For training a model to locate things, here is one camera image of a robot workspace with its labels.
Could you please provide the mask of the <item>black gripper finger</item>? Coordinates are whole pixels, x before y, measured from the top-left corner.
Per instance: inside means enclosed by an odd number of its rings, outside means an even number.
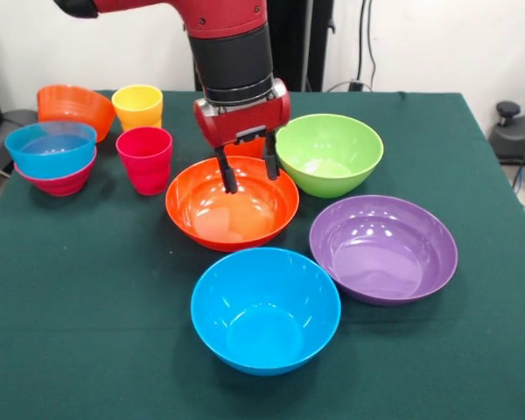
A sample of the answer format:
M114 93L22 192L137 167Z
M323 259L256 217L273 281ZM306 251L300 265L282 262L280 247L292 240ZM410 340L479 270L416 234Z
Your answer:
M279 160L276 149L276 131L272 130L265 137L265 153L263 160L265 162L267 177L270 180L276 180L280 175Z
M220 175L222 177L222 182L225 188L226 193L236 193L238 187L236 184L235 172L234 169L229 165L227 156L224 151L224 147L218 147L214 149L215 156L218 161L220 168Z

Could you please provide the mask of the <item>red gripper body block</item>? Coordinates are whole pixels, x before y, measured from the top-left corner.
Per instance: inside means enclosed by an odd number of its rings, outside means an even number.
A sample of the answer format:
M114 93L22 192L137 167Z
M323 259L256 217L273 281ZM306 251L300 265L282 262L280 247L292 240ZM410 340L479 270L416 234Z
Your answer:
M215 106L200 98L193 103L193 109L206 141L212 147L222 147L283 127L291 117L291 99L284 82L276 78L266 97L249 104Z

